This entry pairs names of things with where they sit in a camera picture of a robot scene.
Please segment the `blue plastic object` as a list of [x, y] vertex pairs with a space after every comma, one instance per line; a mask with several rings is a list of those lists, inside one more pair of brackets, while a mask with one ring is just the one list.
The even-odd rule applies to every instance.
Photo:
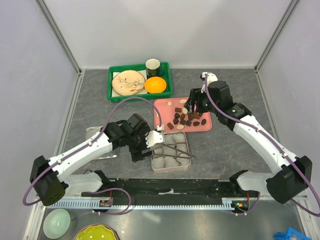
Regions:
[[303, 233], [289, 227], [285, 232], [277, 232], [273, 235], [274, 240], [312, 240]]

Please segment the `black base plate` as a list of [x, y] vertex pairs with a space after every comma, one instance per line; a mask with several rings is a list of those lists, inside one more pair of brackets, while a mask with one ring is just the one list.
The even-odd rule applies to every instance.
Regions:
[[112, 188], [112, 193], [81, 193], [82, 197], [112, 197], [115, 205], [126, 205], [127, 191], [133, 206], [220, 205], [223, 198], [246, 200], [256, 198], [256, 191], [244, 191], [229, 180], [217, 179], [152, 179], [110, 178], [100, 190]]

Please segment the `pale green bowl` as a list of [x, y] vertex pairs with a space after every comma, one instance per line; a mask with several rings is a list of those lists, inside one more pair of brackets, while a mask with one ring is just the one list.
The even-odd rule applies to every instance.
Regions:
[[70, 227], [71, 216], [65, 209], [54, 209], [43, 222], [43, 233], [49, 239], [62, 237]]

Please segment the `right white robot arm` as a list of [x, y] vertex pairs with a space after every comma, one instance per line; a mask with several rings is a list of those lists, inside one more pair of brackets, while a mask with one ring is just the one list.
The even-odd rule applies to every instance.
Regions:
[[269, 193], [278, 203], [285, 204], [308, 187], [312, 161], [307, 156], [298, 157], [267, 133], [246, 106], [233, 101], [225, 81], [211, 82], [208, 90], [192, 88], [184, 107], [189, 113], [214, 113], [221, 124], [244, 139], [270, 168], [270, 173], [241, 170], [234, 174], [229, 184], [233, 196], [256, 191]]

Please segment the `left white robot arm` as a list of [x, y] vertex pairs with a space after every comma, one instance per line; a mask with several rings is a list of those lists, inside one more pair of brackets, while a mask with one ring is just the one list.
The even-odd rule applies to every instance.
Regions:
[[128, 147], [133, 162], [152, 155], [157, 131], [137, 113], [127, 120], [109, 122], [91, 138], [60, 155], [46, 159], [39, 156], [33, 161], [30, 173], [33, 188], [44, 206], [58, 202], [72, 187], [67, 178], [96, 157], [117, 148]]

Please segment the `dark green mug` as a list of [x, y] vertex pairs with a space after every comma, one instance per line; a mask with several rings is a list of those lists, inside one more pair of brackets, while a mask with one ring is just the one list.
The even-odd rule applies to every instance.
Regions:
[[148, 59], [145, 62], [146, 75], [151, 77], [162, 77], [165, 74], [165, 69], [161, 66], [161, 62], [155, 58]]

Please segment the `orange bowl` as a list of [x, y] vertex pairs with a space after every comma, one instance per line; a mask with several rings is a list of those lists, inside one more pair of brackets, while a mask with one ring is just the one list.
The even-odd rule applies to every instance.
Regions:
[[167, 88], [167, 83], [162, 77], [150, 77], [144, 84], [144, 88], [150, 94], [162, 93]]

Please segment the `metal serving tongs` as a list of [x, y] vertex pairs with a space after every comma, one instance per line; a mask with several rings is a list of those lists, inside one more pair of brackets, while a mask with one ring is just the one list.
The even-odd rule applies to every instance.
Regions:
[[193, 159], [195, 156], [189, 152], [189, 148], [186, 143], [178, 144], [156, 144], [150, 148], [153, 151], [153, 155], [156, 157], [182, 157], [184, 159]]

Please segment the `beige floral plate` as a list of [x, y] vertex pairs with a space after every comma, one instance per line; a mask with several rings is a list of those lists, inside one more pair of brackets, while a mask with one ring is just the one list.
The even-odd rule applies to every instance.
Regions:
[[125, 70], [112, 79], [112, 88], [120, 96], [132, 96], [145, 89], [145, 77], [138, 71]]

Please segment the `pink chocolate tin box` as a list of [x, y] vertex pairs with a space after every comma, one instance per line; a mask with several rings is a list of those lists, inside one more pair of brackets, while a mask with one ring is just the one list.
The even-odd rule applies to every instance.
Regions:
[[[186, 143], [187, 137], [183, 131], [167, 132], [164, 134], [164, 142], [160, 144], [176, 145]], [[172, 157], [172, 156], [151, 156], [151, 167], [155, 173], [166, 173], [186, 170], [191, 165], [192, 158]]]

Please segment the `silver tin lid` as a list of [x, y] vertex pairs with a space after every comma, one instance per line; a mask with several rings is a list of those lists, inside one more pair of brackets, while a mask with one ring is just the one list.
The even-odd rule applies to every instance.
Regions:
[[[98, 132], [101, 131], [101, 129], [103, 128], [103, 126], [93, 126], [93, 127], [88, 127], [85, 130], [85, 136], [84, 136], [84, 140], [94, 140], [95, 137], [98, 136]], [[98, 139], [96, 141], [96, 143], [94, 145], [99, 144], [105, 144], [108, 141], [106, 140], [106, 136], [101, 135], [100, 139]], [[105, 159], [111, 159], [111, 158], [116, 158], [119, 155], [120, 151], [119, 148], [115, 148], [112, 151], [109, 152], [104, 152], [103, 154], [97, 156], [95, 158], [95, 160], [105, 160]]]

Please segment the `pink plastic tray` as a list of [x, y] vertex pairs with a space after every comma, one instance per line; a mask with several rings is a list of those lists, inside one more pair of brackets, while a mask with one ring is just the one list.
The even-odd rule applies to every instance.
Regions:
[[164, 125], [164, 132], [184, 131], [185, 133], [191, 132], [206, 132], [212, 128], [212, 120], [210, 113], [203, 113], [201, 116], [193, 118], [191, 115], [186, 114], [184, 121], [186, 123], [183, 128], [177, 128], [181, 124], [181, 114], [184, 114], [184, 103], [188, 97], [176, 98], [162, 98], [154, 101], [154, 105], [160, 112], [162, 125]]

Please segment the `green plastic crate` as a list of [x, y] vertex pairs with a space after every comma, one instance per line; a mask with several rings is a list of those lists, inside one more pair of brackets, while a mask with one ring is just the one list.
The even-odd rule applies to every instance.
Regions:
[[173, 93], [173, 84], [168, 62], [161, 62], [164, 69], [162, 78], [166, 82], [166, 89], [161, 93], [149, 93], [145, 88], [147, 70], [144, 64], [111, 66], [108, 69], [106, 97], [113, 103], [138, 96], [148, 100], [168, 98]]

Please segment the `yellow bowl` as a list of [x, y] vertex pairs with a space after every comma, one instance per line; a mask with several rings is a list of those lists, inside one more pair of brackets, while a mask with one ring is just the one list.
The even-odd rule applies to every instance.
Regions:
[[92, 224], [80, 230], [74, 240], [119, 240], [117, 233], [107, 225]]

